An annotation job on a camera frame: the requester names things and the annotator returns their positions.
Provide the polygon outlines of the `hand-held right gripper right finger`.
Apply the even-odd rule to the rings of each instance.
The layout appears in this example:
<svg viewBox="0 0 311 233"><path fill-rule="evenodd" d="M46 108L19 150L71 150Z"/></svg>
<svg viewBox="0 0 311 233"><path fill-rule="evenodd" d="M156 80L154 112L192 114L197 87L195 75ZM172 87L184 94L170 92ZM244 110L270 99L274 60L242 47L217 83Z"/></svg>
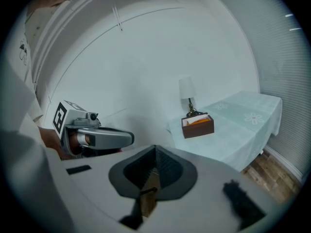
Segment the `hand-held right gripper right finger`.
<svg viewBox="0 0 311 233"><path fill-rule="evenodd" d="M155 146L155 162L160 181L157 201L178 200L196 184L196 167L160 145Z"/></svg>

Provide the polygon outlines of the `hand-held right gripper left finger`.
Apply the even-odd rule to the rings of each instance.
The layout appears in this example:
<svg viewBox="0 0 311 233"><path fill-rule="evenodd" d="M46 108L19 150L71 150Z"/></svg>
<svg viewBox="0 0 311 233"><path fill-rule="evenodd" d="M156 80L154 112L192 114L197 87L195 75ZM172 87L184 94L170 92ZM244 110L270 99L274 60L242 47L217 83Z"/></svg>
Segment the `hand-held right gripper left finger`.
<svg viewBox="0 0 311 233"><path fill-rule="evenodd" d="M113 165L108 177L120 196L137 199L156 167L156 147L151 145Z"/></svg>

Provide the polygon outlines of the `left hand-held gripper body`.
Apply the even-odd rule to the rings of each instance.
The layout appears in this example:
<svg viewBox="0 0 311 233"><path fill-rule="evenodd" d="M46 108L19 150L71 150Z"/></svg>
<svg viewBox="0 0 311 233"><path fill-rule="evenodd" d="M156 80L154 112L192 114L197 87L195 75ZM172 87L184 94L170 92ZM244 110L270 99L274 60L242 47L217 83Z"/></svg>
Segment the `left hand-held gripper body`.
<svg viewBox="0 0 311 233"><path fill-rule="evenodd" d="M81 158L96 157L116 153L122 148L134 143L134 134L128 131L109 128L101 125L98 114L88 112L79 105L62 100L56 109L53 121L62 150L71 156ZM83 146L84 151L74 155L69 146L69 136L73 133L89 135L89 146Z"/></svg>

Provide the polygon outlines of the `person's left hand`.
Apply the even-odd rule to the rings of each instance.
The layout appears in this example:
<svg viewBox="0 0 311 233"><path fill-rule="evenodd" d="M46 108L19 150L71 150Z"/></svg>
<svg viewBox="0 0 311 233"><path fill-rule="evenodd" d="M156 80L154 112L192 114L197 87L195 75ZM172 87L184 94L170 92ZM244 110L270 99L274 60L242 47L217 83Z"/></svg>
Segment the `person's left hand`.
<svg viewBox="0 0 311 233"><path fill-rule="evenodd" d="M89 146L89 135L83 133L73 133L69 136L70 150L74 155L78 155L84 151L84 146Z"/></svg>

